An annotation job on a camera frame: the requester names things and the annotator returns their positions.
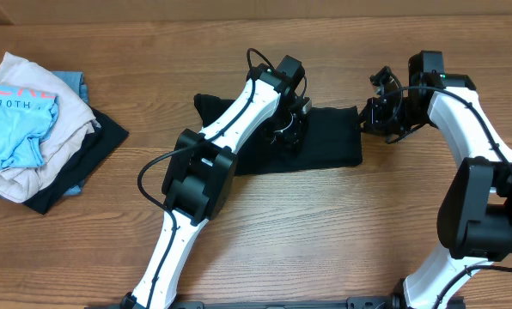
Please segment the black t-shirt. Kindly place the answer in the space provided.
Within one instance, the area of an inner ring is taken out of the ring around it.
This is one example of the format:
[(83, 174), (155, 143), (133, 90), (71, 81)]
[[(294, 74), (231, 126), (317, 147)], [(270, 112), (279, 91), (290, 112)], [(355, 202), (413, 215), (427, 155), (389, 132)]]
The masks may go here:
[(276, 95), (256, 96), (241, 117), (215, 140), (219, 146), (229, 146), (237, 153), (237, 176), (355, 167), (363, 162), (361, 132), (354, 106), (311, 109), (298, 150), (265, 138), (264, 126), (271, 122), (277, 110)]

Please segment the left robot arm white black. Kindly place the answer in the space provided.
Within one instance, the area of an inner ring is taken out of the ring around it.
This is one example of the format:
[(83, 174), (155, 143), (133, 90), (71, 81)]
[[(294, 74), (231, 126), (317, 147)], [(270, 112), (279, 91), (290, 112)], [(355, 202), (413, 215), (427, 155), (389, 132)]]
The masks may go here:
[(169, 308), (196, 238), (222, 209), (233, 182), (238, 153), (259, 132), (269, 143), (297, 151), (311, 100), (296, 94), (307, 78), (302, 65), (250, 69), (240, 96), (200, 132), (184, 130), (162, 184), (162, 230), (145, 273), (120, 302), (122, 308)]

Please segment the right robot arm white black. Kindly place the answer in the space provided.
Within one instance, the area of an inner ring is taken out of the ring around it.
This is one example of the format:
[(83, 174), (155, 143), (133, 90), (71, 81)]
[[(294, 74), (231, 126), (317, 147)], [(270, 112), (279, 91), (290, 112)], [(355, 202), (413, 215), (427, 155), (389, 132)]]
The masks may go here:
[(452, 308), (452, 298), (481, 270), (512, 273), (512, 149), (486, 117), (467, 75), (440, 65), (412, 67), (402, 86), (387, 66), (369, 78), (376, 95), (360, 114), (363, 131), (396, 143), (425, 125), (437, 128), (457, 173), (439, 208), (438, 245), (402, 280), (395, 308)]

